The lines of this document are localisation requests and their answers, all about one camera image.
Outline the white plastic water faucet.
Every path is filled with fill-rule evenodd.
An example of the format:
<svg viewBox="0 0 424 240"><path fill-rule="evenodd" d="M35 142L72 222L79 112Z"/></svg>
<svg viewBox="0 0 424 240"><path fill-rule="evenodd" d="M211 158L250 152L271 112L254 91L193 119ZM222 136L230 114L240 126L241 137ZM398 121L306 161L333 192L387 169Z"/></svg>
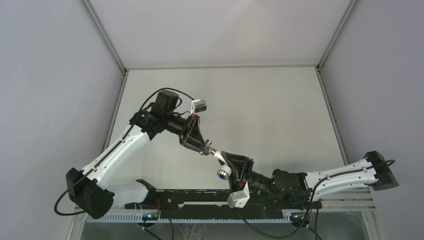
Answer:
<svg viewBox="0 0 424 240"><path fill-rule="evenodd" d="M218 159L218 162L220 163L220 168L217 170L217 176L221 180L228 180L232 174L232 169L222 156L222 153L217 149L212 149L211 154Z"/></svg>

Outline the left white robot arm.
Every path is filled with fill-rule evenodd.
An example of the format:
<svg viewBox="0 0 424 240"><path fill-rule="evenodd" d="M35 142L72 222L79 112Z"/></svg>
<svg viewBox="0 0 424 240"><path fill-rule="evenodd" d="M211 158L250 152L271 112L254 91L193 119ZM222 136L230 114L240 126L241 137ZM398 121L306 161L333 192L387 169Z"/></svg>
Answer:
<svg viewBox="0 0 424 240"><path fill-rule="evenodd" d="M116 172L153 138L168 131L178 136L179 144L203 155L209 154L208 142L200 131L199 113L207 109L206 101L190 97L189 116L184 118L176 109L182 104L182 91L164 87L151 94L129 120L123 133L106 150L81 170L71 168L65 176L65 194L81 213L100 219L112 208L138 203L149 209L157 196L148 183L136 181L127 185L110 186Z"/></svg>

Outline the metal tee pipe fitting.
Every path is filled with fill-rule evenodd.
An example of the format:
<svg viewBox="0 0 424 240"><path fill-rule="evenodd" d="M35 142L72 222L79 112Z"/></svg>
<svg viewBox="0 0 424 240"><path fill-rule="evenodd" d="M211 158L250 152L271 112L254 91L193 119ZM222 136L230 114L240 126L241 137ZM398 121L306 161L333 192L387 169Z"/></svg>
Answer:
<svg viewBox="0 0 424 240"><path fill-rule="evenodd" d="M204 156L214 155L217 150L211 147L211 145L212 145L212 141L210 139L207 139L205 142L205 146L203 150L200 152L200 154Z"/></svg>

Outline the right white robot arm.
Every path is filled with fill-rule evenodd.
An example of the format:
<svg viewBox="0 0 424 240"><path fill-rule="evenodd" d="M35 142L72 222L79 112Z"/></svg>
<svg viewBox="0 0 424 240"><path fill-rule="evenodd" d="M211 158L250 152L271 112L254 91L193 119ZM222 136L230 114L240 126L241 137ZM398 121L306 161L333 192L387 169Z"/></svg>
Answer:
<svg viewBox="0 0 424 240"><path fill-rule="evenodd" d="M394 160L385 160L377 151L367 152L359 161L343 167L298 173L275 169L271 177L253 171L254 161L247 156L218 150L213 156L220 163L218 177L229 182L230 208L243 208L251 193L289 209L303 210L334 193L369 187L382 191L399 186L390 169Z"/></svg>

